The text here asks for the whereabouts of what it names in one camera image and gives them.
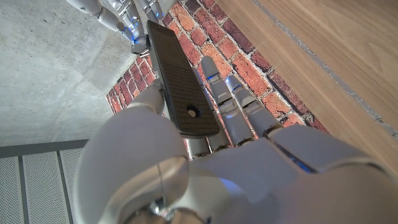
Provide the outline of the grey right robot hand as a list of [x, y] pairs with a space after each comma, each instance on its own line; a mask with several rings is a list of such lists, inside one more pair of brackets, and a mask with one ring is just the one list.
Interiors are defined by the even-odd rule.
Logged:
[[131, 43], [131, 52], [142, 58], [154, 55], [150, 42], [150, 35], [144, 31], [144, 26], [137, 10], [139, 5], [152, 23], [158, 24], [165, 16], [158, 0], [109, 0], [110, 5], [116, 10], [112, 13], [103, 6], [99, 0], [67, 0], [74, 8], [89, 14], [96, 20], [115, 31]]

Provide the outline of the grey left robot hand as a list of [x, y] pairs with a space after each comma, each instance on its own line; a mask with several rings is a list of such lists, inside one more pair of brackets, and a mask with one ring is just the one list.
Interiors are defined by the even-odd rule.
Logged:
[[237, 146], [190, 160], [183, 136], [220, 129], [185, 57], [86, 144], [74, 185], [78, 223], [396, 223], [397, 177], [316, 129], [285, 128], [204, 58]]

